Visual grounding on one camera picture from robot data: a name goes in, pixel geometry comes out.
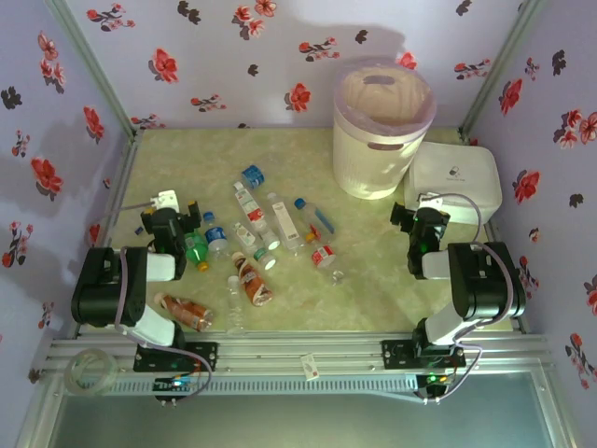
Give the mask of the blue cap clear bottle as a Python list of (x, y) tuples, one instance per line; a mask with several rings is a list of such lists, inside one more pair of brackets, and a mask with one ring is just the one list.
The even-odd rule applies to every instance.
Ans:
[(206, 225), (204, 237), (209, 253), (214, 259), (227, 257), (229, 255), (229, 241), (215, 214), (211, 211), (205, 212), (203, 221)]

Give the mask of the green bottle yellow cap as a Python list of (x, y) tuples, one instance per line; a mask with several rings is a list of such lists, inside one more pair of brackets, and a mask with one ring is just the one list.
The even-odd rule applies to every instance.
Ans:
[(196, 231), (186, 233), (185, 245), (187, 260), (199, 272), (206, 272), (209, 269), (209, 262), (207, 260), (209, 248), (204, 237)]

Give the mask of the small clear bottle white label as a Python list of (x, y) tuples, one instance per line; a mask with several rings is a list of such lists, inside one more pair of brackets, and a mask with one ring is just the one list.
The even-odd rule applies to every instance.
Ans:
[(256, 237), (250, 232), (241, 222), (235, 222), (232, 225), (232, 230), (240, 244), (244, 248), (250, 248), (256, 246)]

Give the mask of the red white label bottle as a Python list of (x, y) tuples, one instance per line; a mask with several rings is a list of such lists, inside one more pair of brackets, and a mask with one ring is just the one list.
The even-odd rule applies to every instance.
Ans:
[(263, 209), (242, 182), (235, 182), (233, 187), (235, 198), (252, 229), (258, 234), (268, 250), (276, 249), (281, 242), (271, 229)]

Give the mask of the short blue label bottle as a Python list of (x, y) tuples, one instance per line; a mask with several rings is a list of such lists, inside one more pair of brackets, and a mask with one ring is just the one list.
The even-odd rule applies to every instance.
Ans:
[(254, 164), (249, 165), (242, 171), (242, 177), (247, 186), (251, 189), (260, 187), (265, 181), (265, 176)]

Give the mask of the blue cap blue stripe bottle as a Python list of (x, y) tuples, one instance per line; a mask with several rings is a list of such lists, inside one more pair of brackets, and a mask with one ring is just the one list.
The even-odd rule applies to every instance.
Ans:
[(318, 239), (335, 235), (335, 227), (315, 204), (297, 198), (294, 205), (303, 223)]

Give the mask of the brown label drink bottle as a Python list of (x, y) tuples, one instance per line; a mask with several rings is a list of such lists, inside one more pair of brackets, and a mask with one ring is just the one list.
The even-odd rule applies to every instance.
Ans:
[(231, 259), (237, 270), (239, 282), (250, 303), (255, 307), (260, 307), (269, 302), (273, 293), (248, 258), (242, 252), (235, 252)]

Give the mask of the orange red drink bottle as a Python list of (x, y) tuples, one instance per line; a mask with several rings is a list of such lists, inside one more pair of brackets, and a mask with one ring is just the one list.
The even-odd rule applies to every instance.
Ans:
[(154, 302), (178, 322), (196, 331), (205, 331), (213, 324), (212, 311), (193, 301), (160, 292), (154, 296)]

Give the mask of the clear bottle long white label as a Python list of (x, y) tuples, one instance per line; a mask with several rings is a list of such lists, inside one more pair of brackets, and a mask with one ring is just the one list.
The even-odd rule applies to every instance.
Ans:
[(301, 247), (301, 236), (292, 217), (290, 216), (284, 200), (276, 193), (267, 194), (275, 221), (280, 232), (285, 248), (296, 257)]

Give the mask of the clear bottle white cap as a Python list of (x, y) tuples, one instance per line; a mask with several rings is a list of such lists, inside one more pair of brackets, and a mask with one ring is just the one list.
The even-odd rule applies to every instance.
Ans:
[(240, 295), (240, 280), (231, 275), (227, 280), (228, 287), (228, 332), (243, 334), (245, 332), (243, 320), (243, 303)]

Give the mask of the white box lid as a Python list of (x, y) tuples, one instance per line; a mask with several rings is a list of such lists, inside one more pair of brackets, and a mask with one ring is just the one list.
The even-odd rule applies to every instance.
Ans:
[(422, 193), (441, 194), (442, 210), (459, 224), (486, 224), (503, 201), (495, 159), (484, 147), (423, 142), (403, 182), (408, 209)]

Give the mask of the orange cap red label bottle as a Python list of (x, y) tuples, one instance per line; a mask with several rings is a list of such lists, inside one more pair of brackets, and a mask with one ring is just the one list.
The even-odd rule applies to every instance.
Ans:
[(345, 273), (334, 249), (321, 242), (313, 232), (305, 236), (305, 242), (309, 247), (313, 266), (325, 273), (334, 286), (340, 285), (345, 280)]

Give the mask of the clear tape roll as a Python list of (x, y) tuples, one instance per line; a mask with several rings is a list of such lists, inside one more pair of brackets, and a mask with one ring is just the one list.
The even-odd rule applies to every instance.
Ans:
[(69, 393), (92, 397), (106, 393), (117, 376), (116, 359), (102, 350), (89, 348), (69, 360), (63, 372), (63, 381)]

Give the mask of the grey metal panel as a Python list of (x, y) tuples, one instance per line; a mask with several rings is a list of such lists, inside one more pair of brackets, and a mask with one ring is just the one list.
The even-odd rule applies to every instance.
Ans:
[(440, 404), (379, 395), (66, 398), (50, 448), (570, 448), (528, 373), (480, 375)]

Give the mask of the aluminium front rail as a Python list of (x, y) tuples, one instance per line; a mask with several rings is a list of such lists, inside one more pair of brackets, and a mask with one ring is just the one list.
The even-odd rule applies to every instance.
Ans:
[[(384, 340), (402, 340), (405, 333), (251, 331), (244, 335), (225, 332), (192, 334), (189, 339), (218, 344), (215, 372), (220, 376), (298, 375), (299, 358), (312, 354), (324, 375), (381, 375)], [(483, 348), (475, 373), (510, 373), (534, 367), (555, 367), (543, 336), (514, 331), (479, 331), (465, 339)], [(88, 332), (74, 340), (54, 341), (43, 359), (43, 371), (63, 370), (84, 349), (99, 349), (113, 356), (124, 371), (131, 371), (136, 344), (123, 336)]]

